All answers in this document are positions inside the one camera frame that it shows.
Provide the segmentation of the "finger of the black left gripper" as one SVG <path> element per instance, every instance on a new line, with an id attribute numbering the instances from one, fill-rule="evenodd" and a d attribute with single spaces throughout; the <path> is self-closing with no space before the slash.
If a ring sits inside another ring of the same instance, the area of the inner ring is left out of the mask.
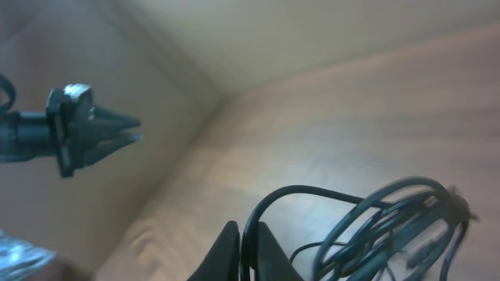
<path id="1" fill-rule="evenodd" d="M 101 129 L 128 130 L 141 125 L 141 121 L 131 116 L 125 116 L 110 111 L 107 108 L 95 106 L 91 124 Z"/>
<path id="2" fill-rule="evenodd" d="M 115 151 L 141 141 L 143 138 L 144 135 L 141 133 L 130 132 L 84 135 L 82 140 L 82 166 L 94 165 Z"/>

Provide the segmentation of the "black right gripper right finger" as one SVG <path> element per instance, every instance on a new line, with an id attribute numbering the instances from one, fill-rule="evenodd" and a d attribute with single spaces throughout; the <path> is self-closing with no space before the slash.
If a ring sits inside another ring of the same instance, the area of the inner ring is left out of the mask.
<path id="1" fill-rule="evenodd" d="M 257 262 L 255 279 L 258 281 L 302 281 L 264 222 L 258 224 Z"/>

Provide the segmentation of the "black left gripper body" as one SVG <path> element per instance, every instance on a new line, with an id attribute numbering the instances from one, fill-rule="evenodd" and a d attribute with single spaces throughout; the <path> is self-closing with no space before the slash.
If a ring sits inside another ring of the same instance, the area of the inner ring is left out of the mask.
<path id="1" fill-rule="evenodd" d="M 90 139 L 90 121 L 94 107 L 93 90 L 87 84 L 69 84 L 50 91 L 45 113 L 52 150 L 63 178 L 72 177 L 77 169 L 91 164 L 95 142 Z"/>

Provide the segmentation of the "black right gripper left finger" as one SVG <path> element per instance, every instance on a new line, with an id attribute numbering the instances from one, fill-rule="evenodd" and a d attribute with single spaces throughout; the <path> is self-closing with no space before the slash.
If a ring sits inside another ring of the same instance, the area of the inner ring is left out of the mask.
<path id="1" fill-rule="evenodd" d="M 240 242 L 238 224 L 229 221 L 187 281 L 238 281 Z"/>

